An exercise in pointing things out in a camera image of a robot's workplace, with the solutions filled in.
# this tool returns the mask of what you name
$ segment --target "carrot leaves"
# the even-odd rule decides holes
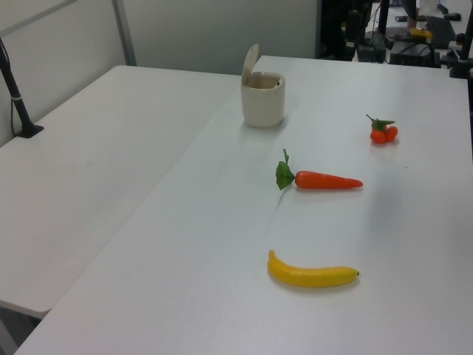
[[[289,161],[289,155],[287,155],[286,149],[283,149],[282,151],[284,152],[285,161],[280,161],[276,168],[276,183],[280,190],[289,186],[296,178],[287,164]]]

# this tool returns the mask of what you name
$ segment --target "cup lid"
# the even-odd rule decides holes
[[[250,48],[246,54],[245,63],[243,64],[242,72],[242,84],[245,84],[251,77],[251,72],[253,72],[254,65],[258,59],[259,45],[255,44]]]

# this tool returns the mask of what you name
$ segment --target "green leaf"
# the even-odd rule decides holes
[[[393,124],[394,121],[380,121],[380,120],[374,120],[371,123],[371,128],[373,128],[375,131],[384,131],[384,126],[387,126],[388,124]]]
[[[284,152],[284,160],[286,160],[286,164],[289,163],[289,155],[286,153],[286,148],[282,150]]]
[[[280,161],[278,167],[276,168],[276,183],[280,190],[283,190],[285,187],[289,186],[296,178],[287,164],[289,161],[289,155],[287,155],[286,149],[283,149],[282,151],[284,152],[285,162]]]

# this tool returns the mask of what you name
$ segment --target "white cup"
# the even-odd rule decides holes
[[[284,115],[286,80],[274,72],[253,72],[241,86],[243,118],[247,124],[268,128]]]

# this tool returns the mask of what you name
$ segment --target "metal stand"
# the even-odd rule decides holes
[[[32,136],[36,135],[36,133],[43,130],[42,126],[36,126],[31,122],[30,117],[28,115],[28,111],[24,106],[23,99],[21,98],[20,91],[16,85],[16,81],[13,77],[12,70],[10,68],[10,61],[8,59],[7,50],[5,49],[3,42],[0,38],[0,70],[1,74],[5,79],[5,83],[7,83],[8,90],[10,91],[11,98],[13,103],[15,104],[16,111],[20,116],[21,123],[23,124],[23,129],[20,133],[17,134],[19,137],[23,138],[31,138]]]

